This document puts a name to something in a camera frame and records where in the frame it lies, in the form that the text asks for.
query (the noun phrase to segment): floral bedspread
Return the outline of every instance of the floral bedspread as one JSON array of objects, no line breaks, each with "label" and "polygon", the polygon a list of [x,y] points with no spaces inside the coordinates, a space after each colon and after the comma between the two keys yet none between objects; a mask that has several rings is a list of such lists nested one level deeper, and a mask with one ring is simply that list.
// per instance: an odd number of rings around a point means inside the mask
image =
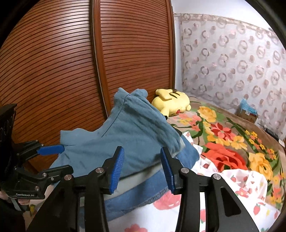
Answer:
[{"label": "floral bedspread", "polygon": [[188,131],[194,143],[203,147],[219,172],[227,169],[257,171],[268,182],[266,203],[281,210],[285,195],[285,176],[281,165],[281,146],[253,123],[210,104],[191,101],[191,111],[170,117],[168,122]]}]

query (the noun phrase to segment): plush toy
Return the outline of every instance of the plush toy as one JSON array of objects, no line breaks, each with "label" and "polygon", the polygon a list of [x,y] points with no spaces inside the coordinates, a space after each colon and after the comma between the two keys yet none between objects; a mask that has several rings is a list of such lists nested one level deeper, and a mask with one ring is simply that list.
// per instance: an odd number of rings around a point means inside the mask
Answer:
[{"label": "plush toy", "polygon": [[157,89],[152,105],[155,106],[166,119],[171,115],[176,115],[186,111],[190,111],[189,97],[176,89]]}]

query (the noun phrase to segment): white wall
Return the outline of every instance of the white wall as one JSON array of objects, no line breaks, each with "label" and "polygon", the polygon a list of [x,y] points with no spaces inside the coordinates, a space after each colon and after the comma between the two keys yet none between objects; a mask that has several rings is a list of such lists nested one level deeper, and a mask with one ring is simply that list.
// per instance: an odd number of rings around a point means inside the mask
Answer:
[{"label": "white wall", "polygon": [[[266,30],[270,28],[265,19],[245,0],[171,0],[171,2],[174,13],[217,15],[251,23]],[[174,24],[176,41],[175,88],[182,91],[180,31],[179,21],[176,17]]]}]

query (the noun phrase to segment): wardrobe door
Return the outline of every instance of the wardrobe door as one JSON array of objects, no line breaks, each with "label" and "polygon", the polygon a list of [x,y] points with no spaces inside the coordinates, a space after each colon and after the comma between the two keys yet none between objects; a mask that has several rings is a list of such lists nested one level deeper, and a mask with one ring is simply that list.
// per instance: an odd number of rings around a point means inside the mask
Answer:
[{"label": "wardrobe door", "polygon": [[175,41],[170,1],[92,2],[94,44],[107,109],[119,87],[128,92],[146,89],[149,101],[156,89],[173,88]]},{"label": "wardrobe door", "polygon": [[[13,137],[59,143],[60,130],[106,119],[93,59],[89,0],[40,0],[0,49],[0,104],[17,103]],[[37,156],[39,171],[56,156]]]}]

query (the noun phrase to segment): metal screw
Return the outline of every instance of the metal screw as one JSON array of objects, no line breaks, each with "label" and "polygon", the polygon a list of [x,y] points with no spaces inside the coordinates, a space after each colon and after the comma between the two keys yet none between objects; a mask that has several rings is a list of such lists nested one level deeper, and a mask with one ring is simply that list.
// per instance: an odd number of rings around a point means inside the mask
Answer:
[{"label": "metal screw", "polygon": [[188,173],[190,170],[187,167],[181,168],[182,173]]},{"label": "metal screw", "polygon": [[64,179],[65,179],[66,181],[69,181],[71,178],[72,178],[72,176],[71,176],[70,174],[65,175],[65,177],[64,177]]},{"label": "metal screw", "polygon": [[219,174],[214,174],[213,177],[216,179],[216,180],[219,180],[221,178],[221,176]]},{"label": "metal screw", "polygon": [[95,169],[95,171],[97,173],[103,173],[104,169],[102,167],[98,167],[97,169]]}]

